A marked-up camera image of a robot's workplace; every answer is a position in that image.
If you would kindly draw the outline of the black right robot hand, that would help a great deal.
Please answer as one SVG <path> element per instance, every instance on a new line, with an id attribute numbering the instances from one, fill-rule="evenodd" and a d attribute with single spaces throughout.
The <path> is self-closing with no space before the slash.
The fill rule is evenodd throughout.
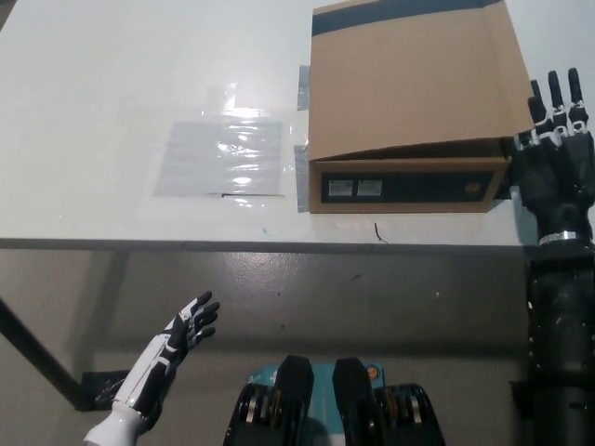
<path id="1" fill-rule="evenodd" d="M 578 70 L 568 70 L 569 104 L 564 103 L 555 71 L 549 72 L 548 83 L 550 108 L 538 82 L 531 82 L 534 95 L 527 105 L 533 127 L 520 133 L 513 152 L 522 205 L 535 217 L 540 245 L 566 240 L 591 243 L 594 137 Z"/>

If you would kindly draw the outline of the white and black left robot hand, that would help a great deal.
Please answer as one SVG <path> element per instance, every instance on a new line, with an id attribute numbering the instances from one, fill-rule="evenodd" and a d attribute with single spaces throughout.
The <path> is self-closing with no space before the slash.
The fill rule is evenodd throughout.
<path id="1" fill-rule="evenodd" d="M 85 445 L 135 445 L 154 427 L 178 367 L 216 331 L 219 303 L 211 298 L 210 291 L 194 298 L 152 338 L 116 392 L 110 414 L 86 434 Z"/>

